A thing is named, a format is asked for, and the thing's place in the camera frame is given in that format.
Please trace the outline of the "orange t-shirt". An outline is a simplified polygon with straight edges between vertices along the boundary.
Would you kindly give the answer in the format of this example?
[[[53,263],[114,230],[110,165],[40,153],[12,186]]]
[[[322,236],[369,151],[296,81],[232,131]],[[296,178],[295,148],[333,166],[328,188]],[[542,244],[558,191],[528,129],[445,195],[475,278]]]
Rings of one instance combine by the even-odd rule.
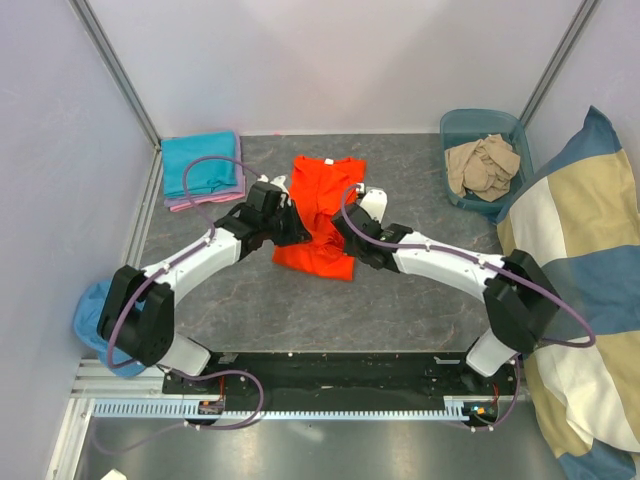
[[[308,243],[276,247],[272,261],[305,274],[350,282],[355,260],[343,252],[343,237],[332,224],[346,189],[365,179],[367,163],[346,157],[329,160],[298,156],[293,163],[290,193],[304,227]]]

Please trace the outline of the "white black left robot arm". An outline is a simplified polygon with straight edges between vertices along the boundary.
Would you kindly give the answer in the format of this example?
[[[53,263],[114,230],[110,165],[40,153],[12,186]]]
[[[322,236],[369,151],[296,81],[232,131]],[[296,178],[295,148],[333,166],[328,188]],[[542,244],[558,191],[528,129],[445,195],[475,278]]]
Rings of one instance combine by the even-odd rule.
[[[220,371],[209,363],[211,352],[176,332],[176,306],[267,241],[284,247],[311,240],[286,182],[285,176],[260,177],[243,202],[187,247],[144,269],[125,265],[116,271],[97,326],[111,370],[162,366],[184,374],[198,393],[216,388]]]

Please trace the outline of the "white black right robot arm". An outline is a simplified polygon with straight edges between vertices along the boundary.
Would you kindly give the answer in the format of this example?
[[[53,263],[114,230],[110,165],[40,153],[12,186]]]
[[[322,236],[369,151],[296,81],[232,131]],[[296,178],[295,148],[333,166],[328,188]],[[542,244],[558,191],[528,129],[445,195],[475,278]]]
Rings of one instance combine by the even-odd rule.
[[[469,348],[458,368],[467,392],[483,392],[494,374],[517,354],[530,354],[542,341],[559,306],[557,292],[533,257],[521,250],[484,255],[441,242],[400,224],[382,227],[352,203],[332,224],[344,238],[344,252],[374,269],[425,277],[483,302],[489,329]]]

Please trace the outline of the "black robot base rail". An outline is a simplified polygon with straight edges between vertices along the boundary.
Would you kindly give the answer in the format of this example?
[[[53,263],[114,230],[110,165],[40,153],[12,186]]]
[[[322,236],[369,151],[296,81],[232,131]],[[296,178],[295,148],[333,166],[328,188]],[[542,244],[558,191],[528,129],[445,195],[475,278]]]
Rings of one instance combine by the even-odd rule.
[[[445,396],[510,396],[510,365],[489,378],[468,369],[461,352],[216,354],[195,382],[166,374],[162,391],[187,396],[222,394],[234,406],[427,406]]]

